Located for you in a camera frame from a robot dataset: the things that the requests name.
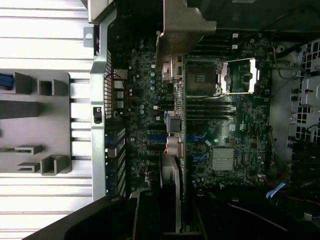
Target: metal frame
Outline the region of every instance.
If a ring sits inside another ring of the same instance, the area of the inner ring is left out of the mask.
[[[114,8],[99,26],[100,54],[94,57],[90,72],[92,198],[94,201],[106,195],[104,73],[108,61],[108,27],[116,17],[117,9]],[[102,122],[98,124],[95,123],[93,116],[93,109],[95,107],[102,109]]]

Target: chipset heatsink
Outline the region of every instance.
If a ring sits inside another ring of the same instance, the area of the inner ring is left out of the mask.
[[[212,169],[214,171],[232,171],[235,168],[235,150],[233,148],[214,148]]]

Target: heatsink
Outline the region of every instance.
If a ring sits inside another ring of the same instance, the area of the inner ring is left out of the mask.
[[[212,169],[214,171],[232,171],[235,168],[235,150],[233,148],[214,148]]]

